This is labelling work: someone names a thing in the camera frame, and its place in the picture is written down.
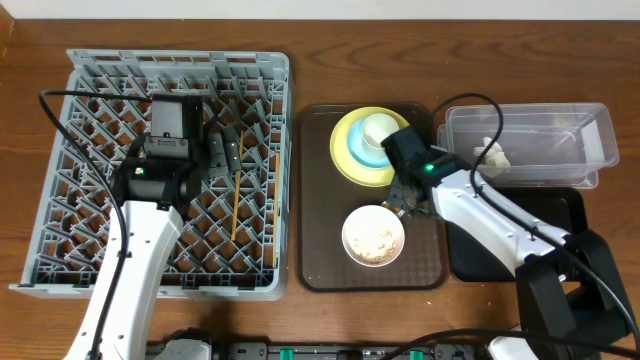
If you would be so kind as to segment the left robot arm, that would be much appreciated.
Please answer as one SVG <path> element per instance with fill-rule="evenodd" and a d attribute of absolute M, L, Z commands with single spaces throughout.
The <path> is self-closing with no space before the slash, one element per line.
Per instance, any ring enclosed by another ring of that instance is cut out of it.
<path fill-rule="evenodd" d="M 217 165 L 221 137 L 207 128 L 145 133 L 110 190 L 110 233 L 90 303 L 66 356 L 141 359 L 170 252 L 191 202 Z"/>

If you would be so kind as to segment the wooden chopstick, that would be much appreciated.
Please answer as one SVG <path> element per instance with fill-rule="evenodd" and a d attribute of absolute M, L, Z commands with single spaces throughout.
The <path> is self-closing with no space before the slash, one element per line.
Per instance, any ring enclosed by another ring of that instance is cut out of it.
<path fill-rule="evenodd" d="M 235 191 L 234 191 L 234 208 L 233 208 L 233 218 L 232 218 L 232 232 L 231 232 L 231 241 L 236 240 L 237 234 L 237 220 L 238 220 L 238 210 L 239 210 L 239 198 L 240 198 L 240 182 L 242 177 L 242 157 L 244 152 L 244 130 L 241 131 L 240 134 L 240 144 L 238 146 L 239 156 L 238 159 L 240 161 L 240 167 L 236 171 L 236 179 L 235 179 Z"/>
<path fill-rule="evenodd" d="M 275 269 L 277 266 L 277 245 L 278 245 L 278 214 L 279 214 L 279 173 L 280 173 L 280 154 L 276 153 L 275 157 L 275 177 L 274 177 L 274 205 L 273 205 L 273 242 L 272 242 L 272 268 Z"/>

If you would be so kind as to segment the white bowl with food residue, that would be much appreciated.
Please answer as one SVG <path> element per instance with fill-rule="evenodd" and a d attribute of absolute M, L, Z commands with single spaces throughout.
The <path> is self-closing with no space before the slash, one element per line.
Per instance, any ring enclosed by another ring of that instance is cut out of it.
<path fill-rule="evenodd" d="M 405 230 L 400 218 L 380 205 L 352 211 L 341 229 L 343 247 L 356 263 L 371 268 L 396 260 L 404 248 Z"/>

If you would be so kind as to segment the white tissue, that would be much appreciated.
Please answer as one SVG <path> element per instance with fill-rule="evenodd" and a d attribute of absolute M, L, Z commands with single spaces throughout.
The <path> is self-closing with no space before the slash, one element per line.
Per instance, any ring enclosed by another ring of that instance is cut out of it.
<path fill-rule="evenodd" d="M 495 142 L 478 165 L 478 170 L 489 178 L 496 178 L 510 170 L 511 164 L 498 142 Z"/>

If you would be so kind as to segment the green yellow snack wrapper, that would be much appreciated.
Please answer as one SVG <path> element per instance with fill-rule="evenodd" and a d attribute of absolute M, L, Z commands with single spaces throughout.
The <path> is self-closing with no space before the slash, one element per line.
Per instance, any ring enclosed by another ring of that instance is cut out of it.
<path fill-rule="evenodd" d="M 406 202 L 403 196 L 397 193 L 390 193 L 381 205 L 392 211 L 398 218 L 406 214 Z"/>

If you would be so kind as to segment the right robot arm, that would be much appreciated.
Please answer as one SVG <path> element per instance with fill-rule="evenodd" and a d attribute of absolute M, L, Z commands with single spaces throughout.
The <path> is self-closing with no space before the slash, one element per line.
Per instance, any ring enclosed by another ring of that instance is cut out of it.
<path fill-rule="evenodd" d="M 411 204 L 469 233 L 516 281 L 522 339 L 539 359 L 583 359 L 599 352 L 636 359 L 617 349 L 639 335 L 628 296 L 606 241 L 585 230 L 570 234 L 536 219 L 484 183 L 476 168 L 438 149 L 386 154 Z"/>

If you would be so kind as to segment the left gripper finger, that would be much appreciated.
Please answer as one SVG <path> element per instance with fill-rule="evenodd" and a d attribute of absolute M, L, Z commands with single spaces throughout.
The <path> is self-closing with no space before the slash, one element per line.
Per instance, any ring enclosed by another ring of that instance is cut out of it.
<path fill-rule="evenodd" d="M 233 126 L 222 131 L 227 166 L 230 172 L 237 172 L 241 168 L 240 136 Z"/>
<path fill-rule="evenodd" d="M 207 145 L 210 158 L 208 174 L 211 178 L 228 174 L 228 164 L 225 153 L 225 144 L 220 133 L 207 134 Z"/>

